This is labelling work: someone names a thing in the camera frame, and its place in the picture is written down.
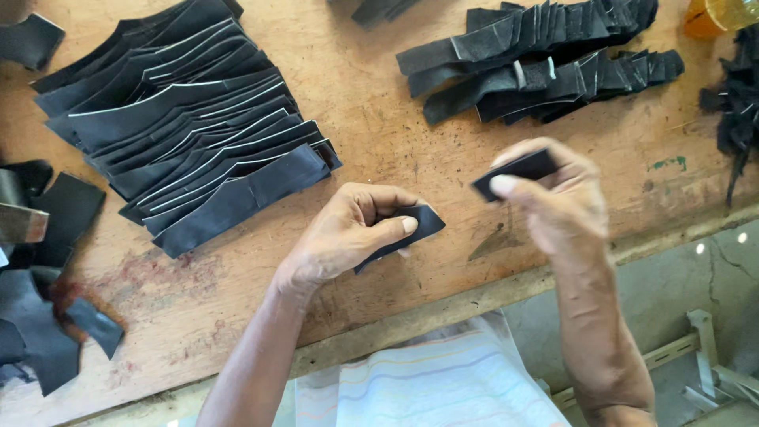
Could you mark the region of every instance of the forearm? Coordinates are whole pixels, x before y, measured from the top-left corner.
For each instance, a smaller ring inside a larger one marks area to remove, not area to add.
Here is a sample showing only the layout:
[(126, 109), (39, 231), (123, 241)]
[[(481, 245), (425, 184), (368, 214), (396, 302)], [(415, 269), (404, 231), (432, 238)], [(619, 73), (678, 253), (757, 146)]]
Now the forearm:
[(275, 275), (207, 397), (198, 427), (272, 424), (310, 300), (288, 280)]
[(647, 413), (629, 415), (627, 407), (653, 410), (653, 385), (622, 317), (605, 243), (585, 243), (551, 260), (562, 354), (578, 403), (588, 421), (598, 425), (615, 425), (608, 418), (620, 419), (620, 413), (653, 419)]

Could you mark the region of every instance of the striped fabric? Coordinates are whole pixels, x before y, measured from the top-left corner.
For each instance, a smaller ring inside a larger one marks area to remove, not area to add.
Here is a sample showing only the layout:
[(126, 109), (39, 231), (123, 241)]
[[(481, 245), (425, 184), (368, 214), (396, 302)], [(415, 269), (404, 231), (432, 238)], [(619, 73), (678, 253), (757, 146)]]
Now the striped fabric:
[(299, 378), (296, 426), (569, 427), (525, 371), (502, 314), (466, 326)]

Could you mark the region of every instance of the wooden workbench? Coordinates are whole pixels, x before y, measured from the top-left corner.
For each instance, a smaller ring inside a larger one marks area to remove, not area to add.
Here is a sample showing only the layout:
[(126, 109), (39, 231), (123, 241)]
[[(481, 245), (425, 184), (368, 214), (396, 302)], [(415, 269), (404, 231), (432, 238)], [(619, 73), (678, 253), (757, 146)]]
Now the wooden workbench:
[[(160, 11), (174, 0), (59, 0), (37, 12), (67, 31), (51, 69), (90, 52), (118, 19)], [(112, 361), (88, 340), (81, 373), (43, 399), (38, 384), (0, 389), (0, 425), (50, 425), (85, 416), (217, 373), (263, 298), (269, 278), (309, 219), (344, 182), (402, 185), (421, 194), (447, 222), (416, 245), (359, 277), (347, 273), (315, 298), (299, 344), (314, 343), (427, 302), (545, 263), (524, 217), (494, 210), (468, 183), (503, 148), (550, 135), (602, 170), (615, 239), (665, 232), (704, 212), (723, 215), (730, 159), (715, 147), (715, 115), (698, 110), (698, 89), (717, 82), (732, 43), (684, 38), (687, 0), (662, 2), (657, 22), (630, 49), (676, 48), (687, 71), (675, 83), (597, 103), (549, 125), (480, 124), (474, 112), (429, 127), (410, 100), (395, 53), (463, 33), (465, 11), (495, 0), (424, 0), (371, 33), (350, 13), (356, 1), (241, 0), (241, 24), (282, 70), (306, 119), (316, 119), (345, 166), (331, 179), (267, 208), (183, 255), (166, 257), (150, 234), (117, 214), (124, 204), (80, 154), (43, 126), (26, 85), (38, 77), (0, 65), (3, 160), (49, 159), (108, 191), (102, 214), (81, 239), (59, 288), (83, 295), (127, 329)], [(535, 3), (524, 0), (523, 3)], [(735, 207), (759, 201), (759, 169), (747, 167)]]

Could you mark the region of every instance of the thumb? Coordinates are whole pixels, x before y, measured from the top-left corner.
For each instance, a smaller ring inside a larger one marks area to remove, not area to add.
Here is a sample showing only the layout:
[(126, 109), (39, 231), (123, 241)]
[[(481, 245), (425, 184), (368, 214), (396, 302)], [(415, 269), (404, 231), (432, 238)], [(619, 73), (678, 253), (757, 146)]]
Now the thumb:
[(551, 195), (537, 182), (512, 175), (494, 176), (490, 180), (490, 190), (499, 198), (515, 201), (528, 210), (544, 207)]
[(410, 236), (419, 227), (419, 221), (413, 217), (388, 218), (366, 228), (369, 246), (376, 251)]

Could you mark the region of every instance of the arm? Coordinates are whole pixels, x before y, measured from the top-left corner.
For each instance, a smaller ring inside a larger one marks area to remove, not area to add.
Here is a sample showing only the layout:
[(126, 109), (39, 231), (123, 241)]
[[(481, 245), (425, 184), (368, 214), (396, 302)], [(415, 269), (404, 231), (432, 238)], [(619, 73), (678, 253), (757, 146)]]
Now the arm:
[(653, 385), (619, 308), (598, 168), (550, 138), (522, 141), (493, 166), (543, 147), (557, 173), (538, 182), (497, 176), (490, 187), (524, 208), (533, 240), (550, 259), (577, 402), (591, 425), (656, 425)]
[(272, 425), (311, 297), (326, 280), (412, 234), (414, 218), (383, 218), (419, 202), (387, 185), (346, 184), (335, 193), (274, 273), (200, 410), (198, 427)]

